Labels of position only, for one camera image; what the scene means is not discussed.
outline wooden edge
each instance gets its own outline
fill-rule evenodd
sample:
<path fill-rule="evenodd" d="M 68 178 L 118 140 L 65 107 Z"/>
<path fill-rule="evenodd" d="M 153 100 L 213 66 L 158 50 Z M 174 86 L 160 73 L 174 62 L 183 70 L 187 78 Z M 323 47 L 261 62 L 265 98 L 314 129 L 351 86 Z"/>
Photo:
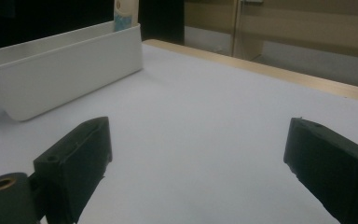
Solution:
<path fill-rule="evenodd" d="M 231 58 L 225 55 L 220 55 L 200 49 L 192 49 L 189 47 L 175 45 L 155 39 L 146 40 L 144 41 L 144 44 L 174 51 L 177 53 L 182 53 L 189 56 L 194 56 L 216 63 L 222 63 L 232 67 L 266 75 L 269 77 L 275 77 L 281 80 L 293 82 L 319 91 L 325 91 L 335 95 L 358 100 L 358 87 L 345 83 L 340 83 L 320 77 L 312 77 L 309 75 L 291 72 L 281 68 L 264 65 L 261 63 L 252 63 L 241 59 Z"/>

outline white bin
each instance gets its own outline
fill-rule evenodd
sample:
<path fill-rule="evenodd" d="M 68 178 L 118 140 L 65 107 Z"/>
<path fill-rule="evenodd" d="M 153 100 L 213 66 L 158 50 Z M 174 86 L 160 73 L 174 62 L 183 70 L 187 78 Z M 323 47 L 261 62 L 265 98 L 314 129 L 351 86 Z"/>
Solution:
<path fill-rule="evenodd" d="M 112 22 L 0 49 L 0 104 L 26 120 L 140 70 L 140 25 Z"/>

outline white table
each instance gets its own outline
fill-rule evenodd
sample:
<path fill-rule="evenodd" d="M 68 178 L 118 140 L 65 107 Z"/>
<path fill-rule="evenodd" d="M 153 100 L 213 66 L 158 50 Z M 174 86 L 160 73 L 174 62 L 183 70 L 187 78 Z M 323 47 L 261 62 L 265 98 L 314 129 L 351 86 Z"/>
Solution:
<path fill-rule="evenodd" d="M 142 71 L 34 119 L 0 106 L 0 175 L 107 116 L 113 162 L 79 223 L 337 223 L 283 152 L 292 117 L 358 144 L 358 100 L 150 45 Z"/>

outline blue label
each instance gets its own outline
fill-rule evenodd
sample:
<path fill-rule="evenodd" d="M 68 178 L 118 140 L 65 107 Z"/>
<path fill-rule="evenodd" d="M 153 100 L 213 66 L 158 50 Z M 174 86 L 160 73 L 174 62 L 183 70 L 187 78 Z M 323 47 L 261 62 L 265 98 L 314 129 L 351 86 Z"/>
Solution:
<path fill-rule="evenodd" d="M 131 28 L 132 17 L 122 17 L 118 15 L 116 12 L 114 13 L 115 20 L 115 31 L 125 30 Z"/>

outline screw hole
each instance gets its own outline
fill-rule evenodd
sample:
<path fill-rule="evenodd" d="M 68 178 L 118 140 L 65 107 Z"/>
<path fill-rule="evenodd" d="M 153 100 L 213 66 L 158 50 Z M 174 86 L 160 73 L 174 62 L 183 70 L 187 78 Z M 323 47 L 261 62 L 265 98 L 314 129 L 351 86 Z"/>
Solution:
<path fill-rule="evenodd" d="M 10 186 L 14 185 L 14 183 L 16 183 L 16 179 L 12 177 L 0 179 L 0 190 L 8 189 Z"/>

